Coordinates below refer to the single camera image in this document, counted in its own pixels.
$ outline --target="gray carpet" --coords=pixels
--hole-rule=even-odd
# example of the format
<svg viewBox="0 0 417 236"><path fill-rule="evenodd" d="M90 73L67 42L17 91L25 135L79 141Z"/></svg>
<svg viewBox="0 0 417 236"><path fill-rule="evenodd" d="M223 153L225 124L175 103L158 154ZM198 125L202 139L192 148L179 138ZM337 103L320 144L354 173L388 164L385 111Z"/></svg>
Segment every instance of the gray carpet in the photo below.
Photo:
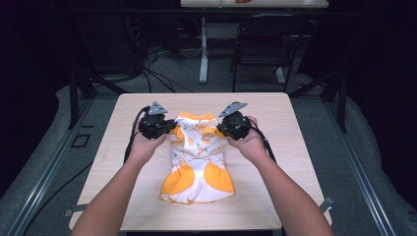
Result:
<svg viewBox="0 0 417 236"><path fill-rule="evenodd" d="M221 44L210 50L208 82L205 85L199 83L200 56L188 58L180 54L162 53L150 68L193 92L231 91L232 76L228 73L230 52L229 49L222 48ZM252 76L258 78L260 75L263 79L255 82ZM107 76L107 79L115 78L118 77ZM310 80L307 76L298 75L291 81L289 91L297 89L299 84L305 84ZM150 84L152 92L170 92L156 79L151 79ZM148 82L143 75L129 82L120 83L118 86L132 92L149 91ZM85 143L83 139L89 137L89 140L85 147L64 148L58 170L44 196L40 196L40 206L94 159L117 99L117 95L108 88L101 85L95 85L95 87L98 91L96 100L89 103L81 98L81 103L84 102L85 107L90 107L90 109L81 120L76 134L73 134L70 145L81 146ZM188 92L177 85L173 87L178 92ZM237 89L238 91L281 91L282 86L276 84L271 71L249 69L239 71ZM322 104L318 98L320 91L320 88L314 88L305 96L294 98L291 102L324 195L331 196L335 200L330 210L332 228L336 235L380 235L378 224L352 172L345 146L337 129L331 123L333 117L328 114L328 104ZM67 131L70 117L68 88L63 88L57 95L60 98L60 109L54 123L20 176L0 201L0 235L8 234L30 197L30 191L41 178L49 160L56 153L56 149L60 148L60 141L69 136ZM378 145L372 131L360 109L350 99L347 102L346 127L348 137L386 211L394 232L397 235L417 235L417 220L413 214L415 209L396 193L382 171ZM73 143L74 136L77 135L79 136L78 143ZM70 233L68 228L70 218L63 217L62 213L77 203L88 172L89 169L62 189L46 205L33 221L27 235L68 235Z"/></svg>

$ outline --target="person's right hand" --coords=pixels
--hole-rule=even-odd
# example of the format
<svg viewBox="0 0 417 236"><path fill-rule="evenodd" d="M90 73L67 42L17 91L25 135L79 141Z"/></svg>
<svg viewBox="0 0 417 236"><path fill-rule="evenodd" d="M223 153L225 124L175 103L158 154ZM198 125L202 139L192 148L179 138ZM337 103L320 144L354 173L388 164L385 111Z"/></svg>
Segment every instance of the person's right hand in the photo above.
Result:
<svg viewBox="0 0 417 236"><path fill-rule="evenodd" d="M258 124L257 119L253 116L247 117L251 121L251 125L256 127ZM242 155L252 163L254 163L257 158L263 158L265 155L268 156L261 136L253 129L249 131L249 134L243 140L235 141L230 137L226 137L226 139L233 147L238 148Z"/></svg>

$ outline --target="chair backrest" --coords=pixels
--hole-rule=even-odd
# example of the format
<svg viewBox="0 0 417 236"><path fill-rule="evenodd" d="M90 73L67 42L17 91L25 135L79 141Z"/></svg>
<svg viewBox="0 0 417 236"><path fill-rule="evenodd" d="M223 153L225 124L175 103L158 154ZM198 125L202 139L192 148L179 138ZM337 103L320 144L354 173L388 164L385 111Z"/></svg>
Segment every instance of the chair backrest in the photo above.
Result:
<svg viewBox="0 0 417 236"><path fill-rule="evenodd" d="M307 20L296 15L257 14L240 24L237 38L242 35L300 35L307 25Z"/></svg>

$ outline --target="table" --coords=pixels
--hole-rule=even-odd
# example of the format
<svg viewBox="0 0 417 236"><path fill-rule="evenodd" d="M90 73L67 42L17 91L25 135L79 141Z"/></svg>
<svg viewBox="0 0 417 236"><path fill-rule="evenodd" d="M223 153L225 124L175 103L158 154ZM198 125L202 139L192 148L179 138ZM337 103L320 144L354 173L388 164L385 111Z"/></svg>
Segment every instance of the table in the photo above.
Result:
<svg viewBox="0 0 417 236"><path fill-rule="evenodd" d="M78 205L88 204L122 166L132 122L138 111L157 101L175 118L181 111L215 117L233 101L253 115L268 138L277 163L320 205L324 196L307 152L290 100L285 93L137 93L122 94L114 108ZM211 204L165 202L159 192L171 170L169 142L162 144L139 175L122 231L273 230L281 227L264 182L254 165L231 146L225 148L226 168L236 194ZM73 228L80 212L70 221Z"/></svg>
<svg viewBox="0 0 417 236"><path fill-rule="evenodd" d="M252 0L236 3L235 0L181 0L181 7L187 8L326 8L328 0ZM207 51L207 23L202 18L202 65L200 84L208 81L209 56Z"/></svg>

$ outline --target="person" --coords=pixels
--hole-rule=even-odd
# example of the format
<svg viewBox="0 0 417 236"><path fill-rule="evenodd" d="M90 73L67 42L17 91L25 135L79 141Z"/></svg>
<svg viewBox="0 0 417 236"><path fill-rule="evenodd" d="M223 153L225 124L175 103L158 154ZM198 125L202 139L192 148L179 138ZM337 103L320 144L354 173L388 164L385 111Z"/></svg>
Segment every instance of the person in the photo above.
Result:
<svg viewBox="0 0 417 236"><path fill-rule="evenodd" d="M248 116L252 125L255 117ZM93 198L75 224L71 235L117 235L138 175L154 151L166 139L149 140L138 133L129 158L110 182ZM268 155L261 136L251 130L245 139L227 141L240 150L259 170L275 211L288 235L333 235L323 213L313 199Z"/></svg>

